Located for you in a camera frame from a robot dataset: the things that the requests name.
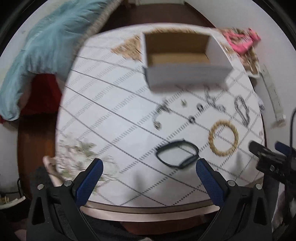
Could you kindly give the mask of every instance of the white table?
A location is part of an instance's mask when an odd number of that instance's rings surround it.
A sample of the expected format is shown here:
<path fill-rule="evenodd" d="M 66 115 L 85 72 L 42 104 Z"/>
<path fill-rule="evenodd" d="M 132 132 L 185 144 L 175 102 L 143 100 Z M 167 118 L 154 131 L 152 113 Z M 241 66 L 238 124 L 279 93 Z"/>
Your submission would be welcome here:
<path fill-rule="evenodd" d="M 260 110 L 251 82 L 236 56 L 232 56 L 234 69 L 225 86 L 211 87 L 209 91 L 217 104 L 226 107 L 226 113 L 222 113 L 207 104 L 205 87 L 151 92 L 140 61 L 111 53 L 110 48 L 125 39 L 156 27 L 192 28 L 227 43 L 217 30 L 184 24 L 135 25 L 95 35 L 85 42 L 63 93 L 56 151 L 58 170 L 66 179 L 74 179 L 95 157 L 104 161 L 103 176 L 87 203 L 91 209 L 86 211 L 98 218 L 178 219 L 217 209 L 209 206 L 209 196 L 196 175 L 195 165 L 174 170 L 155 157 L 155 147 L 168 141 L 185 139 L 194 143 L 200 149 L 200 157 L 208 160 L 226 180 L 234 180 L 238 185 L 248 185 L 263 176 L 255 168 L 257 157 L 248 151 L 249 141 L 264 143 Z M 243 126 L 235 110 L 236 95 L 242 95 L 250 109 L 248 127 Z M 162 128 L 157 130 L 152 116 L 164 98 L 179 115 L 161 114 L 157 120 Z M 181 100 L 186 100 L 187 107 L 181 105 Z M 196 109 L 198 103 L 205 108 L 202 113 Z M 190 124 L 182 115 L 194 115 L 197 124 Z M 207 140 L 209 129 L 220 119 L 231 120 L 239 133 L 239 146 L 227 157 L 216 156 Z M 228 149 L 233 134 L 227 128 L 220 131 L 215 145 Z"/>

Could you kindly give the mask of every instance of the beaded bracelet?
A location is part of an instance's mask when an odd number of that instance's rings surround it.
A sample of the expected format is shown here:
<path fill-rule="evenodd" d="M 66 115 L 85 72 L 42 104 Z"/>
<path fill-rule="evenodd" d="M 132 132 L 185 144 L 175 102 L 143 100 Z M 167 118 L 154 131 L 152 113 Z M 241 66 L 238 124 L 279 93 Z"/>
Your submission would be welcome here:
<path fill-rule="evenodd" d="M 219 126 L 229 127 L 234 134 L 234 143 L 233 143 L 232 147 L 230 147 L 227 151 L 219 151 L 214 145 L 214 134 Z M 231 124 L 230 121 L 219 120 L 212 126 L 212 128 L 209 131 L 209 145 L 210 145 L 210 148 L 213 151 L 213 153 L 215 153 L 217 156 L 228 156 L 228 155 L 232 154 L 236 150 L 238 142 L 239 142 L 239 134 L 238 134 L 235 126 L 233 124 Z"/>

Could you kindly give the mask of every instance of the light blue blanket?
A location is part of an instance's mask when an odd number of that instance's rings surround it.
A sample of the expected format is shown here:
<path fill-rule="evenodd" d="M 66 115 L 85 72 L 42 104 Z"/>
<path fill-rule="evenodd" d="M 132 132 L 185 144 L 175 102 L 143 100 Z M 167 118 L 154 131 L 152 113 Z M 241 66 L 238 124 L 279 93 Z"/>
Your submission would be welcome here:
<path fill-rule="evenodd" d="M 66 81 L 79 40 L 113 1 L 69 1 L 32 28 L 0 89 L 0 115 L 5 120 L 19 117 L 19 98 L 36 74 L 55 74 Z"/>

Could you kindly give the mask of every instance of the red cloth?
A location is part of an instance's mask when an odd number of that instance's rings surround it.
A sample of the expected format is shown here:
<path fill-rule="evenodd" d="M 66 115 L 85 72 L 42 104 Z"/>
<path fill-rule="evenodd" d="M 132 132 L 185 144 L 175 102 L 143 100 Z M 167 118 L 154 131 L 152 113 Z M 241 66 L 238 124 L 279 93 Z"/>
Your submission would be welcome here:
<path fill-rule="evenodd" d="M 53 74 L 38 74 L 32 80 L 31 95 L 20 115 L 55 113 L 59 109 L 62 93 Z M 0 116 L 0 123 L 5 120 Z"/>

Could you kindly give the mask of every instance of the white box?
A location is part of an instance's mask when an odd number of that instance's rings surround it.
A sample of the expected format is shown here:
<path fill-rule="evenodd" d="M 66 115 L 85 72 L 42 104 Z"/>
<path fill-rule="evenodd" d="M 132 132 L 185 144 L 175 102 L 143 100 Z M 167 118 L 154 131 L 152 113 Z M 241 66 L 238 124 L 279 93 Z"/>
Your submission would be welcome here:
<path fill-rule="evenodd" d="M 143 33 L 141 54 L 150 89 L 169 85 L 222 83 L 232 70 L 226 53 L 211 35 Z"/>

